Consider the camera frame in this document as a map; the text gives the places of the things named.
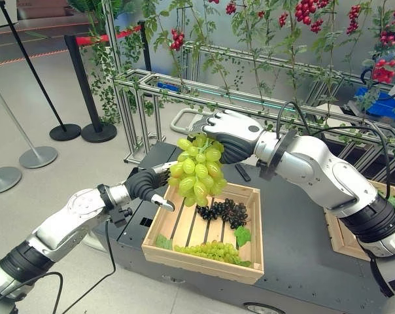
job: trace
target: black stanchion post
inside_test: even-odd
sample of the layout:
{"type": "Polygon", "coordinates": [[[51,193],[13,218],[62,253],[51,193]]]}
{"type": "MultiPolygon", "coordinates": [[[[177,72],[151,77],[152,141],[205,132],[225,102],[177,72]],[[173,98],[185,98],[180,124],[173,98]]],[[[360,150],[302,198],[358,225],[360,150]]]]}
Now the black stanchion post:
{"type": "Polygon", "coordinates": [[[150,48],[148,46],[148,41],[147,41],[146,35],[145,35],[145,21],[144,20],[138,21],[138,25],[141,26],[140,32],[141,32],[141,40],[143,42],[145,69],[147,71],[152,71],[151,70],[151,59],[150,59],[150,48]]]}
{"type": "Polygon", "coordinates": [[[78,83],[80,84],[81,92],[86,102],[88,114],[92,121],[91,124],[84,127],[81,131],[81,136],[87,142],[101,143],[109,141],[117,134],[117,130],[112,124],[103,123],[99,120],[99,115],[94,104],[92,91],[88,84],[87,74],[82,64],[80,50],[73,35],[64,35],[65,43],[68,47],[71,61],[73,62],[75,74],[77,75],[78,83]]]}
{"type": "Polygon", "coordinates": [[[61,121],[61,118],[58,114],[58,112],[56,111],[54,105],[52,104],[51,99],[49,98],[48,93],[45,90],[45,87],[43,86],[41,79],[39,78],[35,68],[33,67],[32,61],[30,61],[29,56],[27,55],[26,49],[23,46],[22,41],[20,40],[19,34],[17,34],[16,29],[14,28],[13,22],[10,19],[9,13],[7,12],[7,9],[5,8],[5,4],[6,2],[4,0],[0,0],[0,8],[1,11],[3,12],[3,15],[7,21],[7,24],[9,25],[14,38],[16,39],[16,42],[19,45],[20,50],[22,51],[22,54],[24,55],[27,64],[29,65],[30,69],[32,70],[33,76],[35,77],[36,81],[38,82],[39,87],[42,90],[42,93],[44,94],[49,107],[52,109],[52,111],[54,112],[55,117],[57,118],[58,122],[60,123],[59,126],[57,126],[56,128],[53,128],[50,133],[49,136],[51,136],[52,139],[55,139],[56,141],[69,141],[70,139],[74,139],[76,137],[78,137],[80,135],[80,130],[81,128],[76,125],[76,124],[63,124],[61,121]]]}

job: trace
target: wooden crate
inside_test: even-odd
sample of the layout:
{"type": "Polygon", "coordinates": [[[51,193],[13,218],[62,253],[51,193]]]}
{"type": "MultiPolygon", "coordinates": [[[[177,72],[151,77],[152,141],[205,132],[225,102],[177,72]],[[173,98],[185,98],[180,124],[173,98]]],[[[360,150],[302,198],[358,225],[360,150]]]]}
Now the wooden crate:
{"type": "MultiPolygon", "coordinates": [[[[386,193],[385,184],[375,181],[370,181],[370,183],[376,189],[382,191],[384,194],[386,193]]],[[[395,196],[395,186],[391,186],[390,195],[395,196]]],[[[324,212],[326,214],[328,233],[330,234],[333,251],[369,261],[369,256],[362,250],[354,234],[328,210],[324,209],[324,212]]]]}
{"type": "Polygon", "coordinates": [[[249,215],[246,228],[251,231],[251,242],[247,242],[239,248],[239,256],[242,260],[250,260],[252,262],[250,267],[156,247],[155,242],[159,234],[172,239],[173,247],[175,245],[181,247],[199,245],[212,240],[231,243],[234,247],[236,244],[234,230],[230,228],[229,222],[223,222],[220,218],[210,222],[203,220],[196,212],[195,206],[184,206],[183,198],[177,194],[177,189],[171,186],[167,189],[165,198],[175,204],[176,210],[169,212],[162,208],[158,209],[142,244],[145,258],[148,261],[248,284],[255,283],[263,276],[262,218],[259,189],[228,183],[221,195],[208,198],[209,205],[213,201],[224,201],[225,198],[233,199],[235,203],[242,202],[245,204],[249,215]]]}

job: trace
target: red rope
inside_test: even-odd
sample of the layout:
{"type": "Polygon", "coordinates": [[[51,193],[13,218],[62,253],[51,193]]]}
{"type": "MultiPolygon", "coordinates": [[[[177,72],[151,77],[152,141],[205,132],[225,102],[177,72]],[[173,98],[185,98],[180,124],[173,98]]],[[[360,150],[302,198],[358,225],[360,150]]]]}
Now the red rope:
{"type": "MultiPolygon", "coordinates": [[[[116,34],[116,38],[122,38],[122,37],[129,36],[132,33],[139,31],[140,29],[141,29],[141,25],[138,25],[138,26],[135,26],[133,29],[128,29],[127,31],[121,31],[119,34],[116,34]]],[[[101,35],[99,37],[95,37],[95,36],[75,37],[75,40],[79,46],[84,46],[84,45],[88,45],[88,44],[95,44],[99,41],[101,41],[101,42],[109,41],[109,36],[101,35]]]]}

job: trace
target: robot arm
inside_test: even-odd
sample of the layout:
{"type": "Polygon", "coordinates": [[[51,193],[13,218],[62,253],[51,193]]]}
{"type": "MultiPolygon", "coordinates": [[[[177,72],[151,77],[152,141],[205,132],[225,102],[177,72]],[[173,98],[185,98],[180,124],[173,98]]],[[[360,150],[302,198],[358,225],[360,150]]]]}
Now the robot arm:
{"type": "Polygon", "coordinates": [[[280,139],[255,120],[225,111],[207,119],[202,130],[224,145],[221,162],[233,164],[255,154],[260,176],[275,173],[304,189],[357,237],[395,314],[395,209],[352,165],[334,156],[316,137],[288,132],[280,139]]]}
{"type": "Polygon", "coordinates": [[[174,211],[174,205],[155,192],[156,188],[166,184],[171,164],[138,171],[116,186],[101,184],[72,195],[63,209],[47,218],[25,241],[0,259],[0,295],[8,294],[11,300],[22,300],[33,285],[9,292],[46,273],[92,228],[107,219],[110,218],[117,227],[125,225],[125,217],[132,212],[123,211],[122,206],[132,199],[141,198],[174,211]]]}

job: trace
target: green grapes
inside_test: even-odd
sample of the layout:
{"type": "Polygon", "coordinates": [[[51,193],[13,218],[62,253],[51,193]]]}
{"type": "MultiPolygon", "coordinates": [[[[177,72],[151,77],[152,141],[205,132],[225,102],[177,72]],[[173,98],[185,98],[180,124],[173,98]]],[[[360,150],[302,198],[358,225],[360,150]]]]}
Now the green grapes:
{"type": "Polygon", "coordinates": [[[195,205],[195,203],[196,203],[196,198],[194,196],[186,197],[184,199],[184,205],[187,207],[191,207],[195,205]]]}
{"type": "Polygon", "coordinates": [[[236,250],[231,243],[225,244],[217,242],[216,240],[202,243],[201,245],[195,245],[193,247],[179,247],[178,245],[175,245],[174,251],[244,267],[249,267],[251,265],[249,260],[242,260],[239,257],[238,250],[236,250]]]}
{"type": "Polygon", "coordinates": [[[179,191],[180,192],[189,191],[191,188],[193,188],[195,182],[196,182],[196,178],[194,176],[189,176],[189,177],[184,178],[179,183],[179,191]]]}
{"type": "Polygon", "coordinates": [[[196,181],[193,186],[193,191],[197,198],[206,198],[206,195],[208,194],[208,188],[200,181],[196,181]]]}
{"type": "Polygon", "coordinates": [[[192,157],[196,157],[196,155],[199,153],[199,149],[196,146],[191,146],[187,149],[187,153],[192,157]]]}
{"type": "Polygon", "coordinates": [[[183,174],[183,164],[178,162],[170,167],[170,174],[173,178],[179,178],[183,174]]]}
{"type": "Polygon", "coordinates": [[[187,139],[179,139],[177,141],[177,146],[180,147],[182,150],[188,150],[188,148],[191,147],[192,144],[187,139]]]}
{"type": "Polygon", "coordinates": [[[193,141],[179,139],[177,146],[183,152],[177,158],[177,164],[170,167],[170,186],[178,187],[177,192],[184,197],[187,207],[195,203],[208,204],[207,196],[217,196],[226,186],[221,171],[221,152],[224,146],[207,136],[197,134],[193,141]]]}
{"type": "Polygon", "coordinates": [[[180,155],[179,155],[179,157],[177,157],[177,161],[179,161],[179,162],[183,162],[183,161],[185,161],[187,158],[189,158],[190,157],[190,155],[189,155],[189,153],[188,152],[182,152],[180,155]]]}
{"type": "Polygon", "coordinates": [[[208,168],[208,172],[214,179],[220,179],[222,176],[221,169],[219,166],[214,162],[207,162],[206,168],[208,168]]]}
{"type": "Polygon", "coordinates": [[[208,169],[207,169],[206,166],[203,165],[203,164],[197,164],[197,165],[195,166],[195,172],[196,172],[196,175],[197,175],[200,179],[202,179],[202,178],[208,176],[208,169]]]}
{"type": "Polygon", "coordinates": [[[167,180],[167,182],[168,182],[169,186],[178,186],[180,183],[180,179],[171,177],[170,179],[167,180]]]}
{"type": "Polygon", "coordinates": [[[202,153],[199,153],[196,155],[195,159],[197,162],[205,162],[206,156],[202,153]]]}
{"type": "Polygon", "coordinates": [[[188,175],[191,175],[195,171],[195,163],[191,158],[187,158],[183,162],[183,171],[188,175]]]}
{"type": "Polygon", "coordinates": [[[216,162],[221,158],[221,152],[212,147],[206,151],[205,155],[208,162],[216,162]]]}
{"type": "Polygon", "coordinates": [[[212,177],[210,175],[207,175],[206,177],[203,178],[199,178],[199,180],[207,187],[207,188],[211,188],[215,181],[214,179],[212,179],[212,177]]]}

